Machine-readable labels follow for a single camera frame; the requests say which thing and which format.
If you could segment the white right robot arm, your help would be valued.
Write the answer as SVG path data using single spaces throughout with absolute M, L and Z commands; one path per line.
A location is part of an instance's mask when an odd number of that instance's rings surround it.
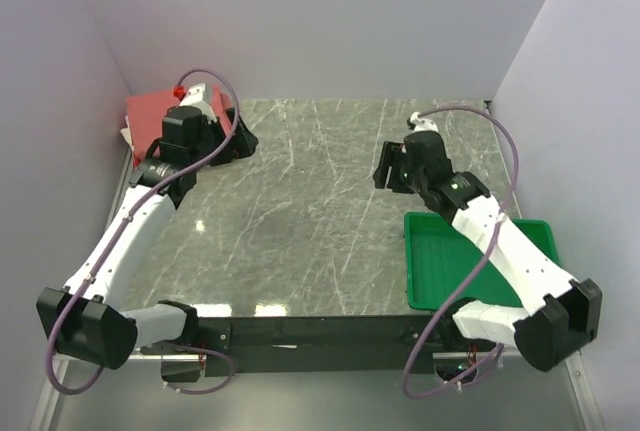
M 429 320 L 410 356 L 442 317 L 439 338 L 460 350 L 471 340 L 516 348 L 536 370 L 547 372 L 595 340 L 603 301 L 591 279 L 578 281 L 549 259 L 501 210 L 472 173 L 456 172 L 436 131 L 418 130 L 400 143 L 384 143 L 373 175 L 378 189 L 420 196 L 483 254 L 480 262 Z M 518 308 L 458 298 L 486 264 L 511 286 Z

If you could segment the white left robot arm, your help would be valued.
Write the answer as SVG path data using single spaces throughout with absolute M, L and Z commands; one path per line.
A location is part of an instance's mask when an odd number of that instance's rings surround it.
M 251 156 L 257 138 L 235 108 L 231 127 L 198 106 L 180 104 L 162 120 L 161 134 L 134 168 L 111 224 L 81 268 L 59 289 L 44 289 L 36 310 L 47 337 L 47 355 L 76 358 L 115 370 L 136 349 L 159 342 L 176 352 L 200 339 L 195 308 L 174 301 L 124 311 L 133 274 L 157 232 L 178 210 L 205 166 Z

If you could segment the dusty pink t shirt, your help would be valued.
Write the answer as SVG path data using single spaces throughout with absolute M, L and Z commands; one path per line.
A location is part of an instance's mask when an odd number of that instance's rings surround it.
M 187 94 L 187 88 L 179 86 L 153 93 L 130 96 L 126 99 L 126 122 L 130 127 L 134 152 L 133 167 L 136 167 L 145 156 L 151 143 L 161 135 L 162 119 L 167 111 L 180 102 Z M 223 112 L 233 108 L 231 98 L 213 86 L 212 95 L 207 99 L 213 112 L 221 120 L 225 132 L 231 129 L 232 117 L 224 117 Z

